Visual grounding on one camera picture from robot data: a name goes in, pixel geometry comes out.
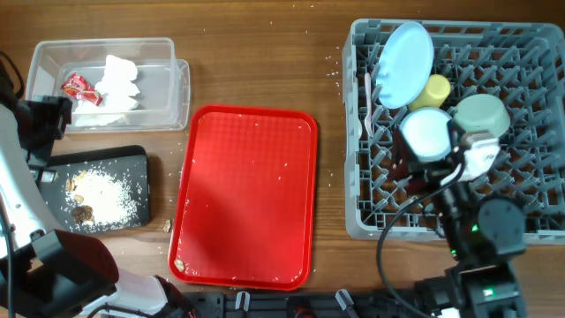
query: wooden table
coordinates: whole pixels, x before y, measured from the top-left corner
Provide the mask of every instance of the wooden table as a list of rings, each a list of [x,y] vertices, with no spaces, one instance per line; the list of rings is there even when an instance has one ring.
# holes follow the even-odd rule
[[[0,49],[12,56],[24,78],[40,41],[166,36],[174,41],[177,58],[191,66],[191,113],[209,103],[227,103],[305,110],[318,121],[315,272],[304,285],[305,292],[383,287],[375,266],[376,243],[351,239],[345,231],[345,121],[341,88],[336,82],[342,81],[341,47],[351,23],[359,18],[462,19],[543,21],[565,27],[565,3],[552,0],[71,3],[75,5],[65,0],[0,2]],[[336,71],[340,74],[327,76]],[[175,281],[166,265],[170,235],[162,227],[174,215],[186,137],[187,132],[92,134],[67,136],[56,144],[54,154],[133,144],[149,153],[153,220],[136,230],[99,236],[119,267]],[[454,264],[442,243],[390,241],[384,257],[390,279],[398,287],[441,275]],[[531,316],[565,315],[563,263],[565,246],[532,246],[516,259]],[[218,290],[180,282],[176,285],[184,292]]]

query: dish rack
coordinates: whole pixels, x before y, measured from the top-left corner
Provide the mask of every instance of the dish rack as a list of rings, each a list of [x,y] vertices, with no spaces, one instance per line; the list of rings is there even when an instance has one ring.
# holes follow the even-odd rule
[[[388,180],[392,132],[408,113],[388,110],[373,92],[372,138],[361,124],[366,115],[363,77],[378,70],[379,56],[400,19],[359,19],[351,25],[342,51],[343,104],[347,120],[345,214],[347,232],[373,239],[406,206],[403,181]],[[419,20],[433,40],[433,73],[448,78],[452,91],[442,108],[453,114],[465,97],[501,98],[511,126],[501,137],[493,168],[471,182],[478,197],[499,193],[524,202],[525,241],[565,244],[565,40],[551,24]],[[426,227],[425,201],[403,216],[392,239],[440,239]]]

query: red tray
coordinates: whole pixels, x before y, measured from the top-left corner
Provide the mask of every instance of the red tray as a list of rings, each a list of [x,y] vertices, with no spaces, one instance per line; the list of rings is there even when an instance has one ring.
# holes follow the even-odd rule
[[[310,273],[317,153],[318,126],[304,112],[198,110],[170,241],[173,275],[191,284],[300,287]]]

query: clear plastic container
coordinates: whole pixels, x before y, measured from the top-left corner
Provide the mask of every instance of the clear plastic container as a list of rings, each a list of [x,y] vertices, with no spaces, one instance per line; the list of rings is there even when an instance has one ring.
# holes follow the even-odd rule
[[[175,45],[169,38],[99,39],[40,42],[27,77],[26,99],[37,95],[65,96],[61,85],[77,72],[95,85],[102,79],[106,56],[133,61],[138,77],[133,81],[140,91],[139,106],[122,113],[95,113],[97,117],[118,117],[107,125],[67,126],[68,133],[146,132],[183,130],[190,104],[188,64],[175,57]],[[74,114],[73,118],[92,116]]]

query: red candy wrapper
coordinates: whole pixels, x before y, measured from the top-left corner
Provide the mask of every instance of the red candy wrapper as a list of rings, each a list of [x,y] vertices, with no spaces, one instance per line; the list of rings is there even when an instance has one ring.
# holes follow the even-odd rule
[[[94,87],[77,73],[73,73],[61,86],[61,89],[70,97],[78,100],[87,100],[96,106],[100,105],[102,101],[100,93],[96,92]]]

